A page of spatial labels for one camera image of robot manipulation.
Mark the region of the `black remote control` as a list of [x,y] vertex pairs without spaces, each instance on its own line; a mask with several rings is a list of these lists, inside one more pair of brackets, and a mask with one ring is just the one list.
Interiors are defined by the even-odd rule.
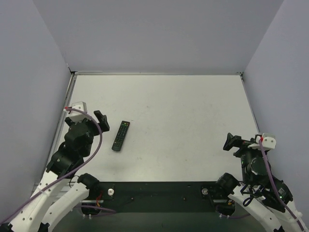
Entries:
[[121,122],[118,132],[116,134],[116,137],[114,139],[113,145],[112,145],[112,151],[114,152],[121,151],[129,126],[130,126],[130,122],[128,121]]

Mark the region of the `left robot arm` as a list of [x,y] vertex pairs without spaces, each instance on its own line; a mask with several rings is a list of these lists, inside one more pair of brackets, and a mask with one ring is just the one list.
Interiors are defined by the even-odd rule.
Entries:
[[78,177],[73,187],[59,199],[57,195],[95,154],[91,147],[95,136],[110,130],[107,117],[99,110],[96,119],[85,110],[65,108],[69,126],[65,141],[51,157],[41,181],[28,201],[0,225],[2,232],[51,232],[80,201],[97,197],[99,180],[90,174]]

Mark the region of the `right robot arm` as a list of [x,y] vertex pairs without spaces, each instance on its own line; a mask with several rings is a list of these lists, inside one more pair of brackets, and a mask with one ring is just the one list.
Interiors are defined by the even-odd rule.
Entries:
[[234,147],[233,155],[241,161],[242,181],[224,173],[216,182],[219,189],[267,232],[307,232],[288,186],[272,174],[267,153],[276,147],[275,136],[263,133],[244,140],[228,133],[223,149]]

